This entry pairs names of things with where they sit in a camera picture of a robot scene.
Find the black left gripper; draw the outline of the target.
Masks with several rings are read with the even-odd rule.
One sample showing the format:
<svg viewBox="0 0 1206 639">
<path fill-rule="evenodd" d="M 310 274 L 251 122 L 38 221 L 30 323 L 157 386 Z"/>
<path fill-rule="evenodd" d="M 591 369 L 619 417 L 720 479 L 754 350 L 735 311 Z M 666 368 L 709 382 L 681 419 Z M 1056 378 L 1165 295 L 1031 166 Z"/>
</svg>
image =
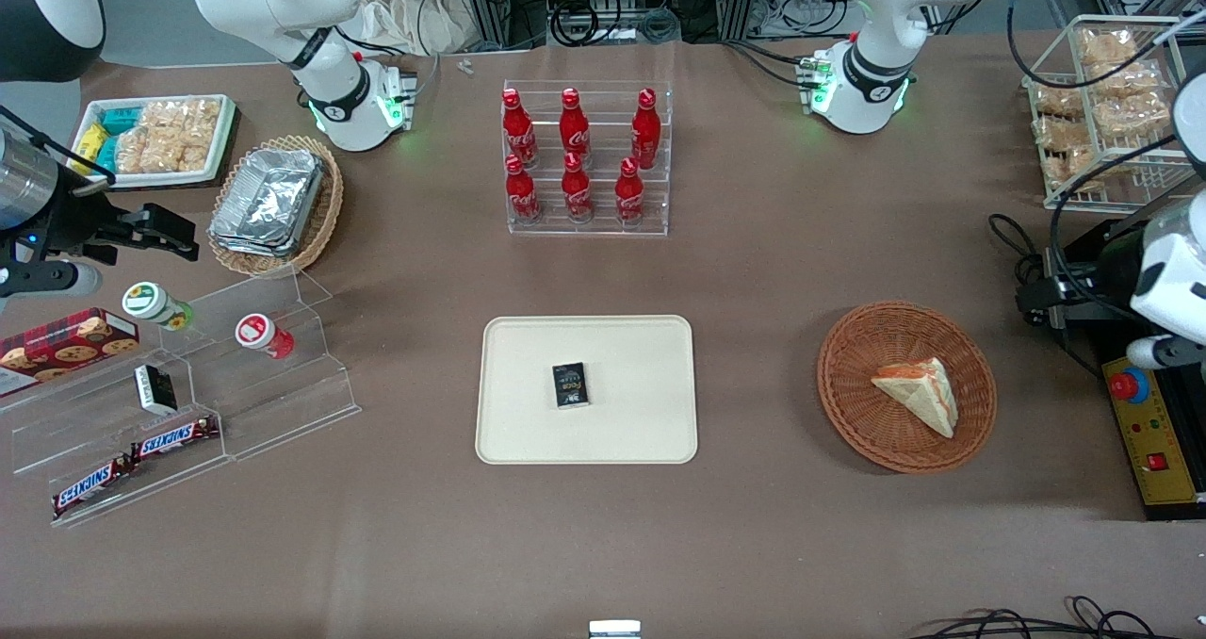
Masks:
<svg viewBox="0 0 1206 639">
<path fill-rule="evenodd" d="M 1014 303 L 1028 324 L 1050 332 L 1087 322 L 1123 321 L 1144 326 L 1132 309 L 1143 244 L 1140 239 L 1077 239 L 1060 250 L 1059 279 L 1017 287 Z"/>
</svg>

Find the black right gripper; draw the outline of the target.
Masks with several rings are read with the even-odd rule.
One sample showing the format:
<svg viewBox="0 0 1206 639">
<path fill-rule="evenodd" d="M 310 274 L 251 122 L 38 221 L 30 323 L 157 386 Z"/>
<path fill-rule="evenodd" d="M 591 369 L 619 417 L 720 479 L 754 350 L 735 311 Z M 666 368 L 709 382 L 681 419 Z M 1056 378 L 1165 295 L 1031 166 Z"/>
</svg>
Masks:
<svg viewBox="0 0 1206 639">
<path fill-rule="evenodd" d="M 156 204 L 145 204 L 137 211 L 118 209 L 104 193 L 74 197 L 63 192 L 52 197 L 40 210 L 40 260 L 81 253 L 115 265 L 117 247 L 162 250 L 188 262 L 200 256 L 191 219 Z"/>
</svg>

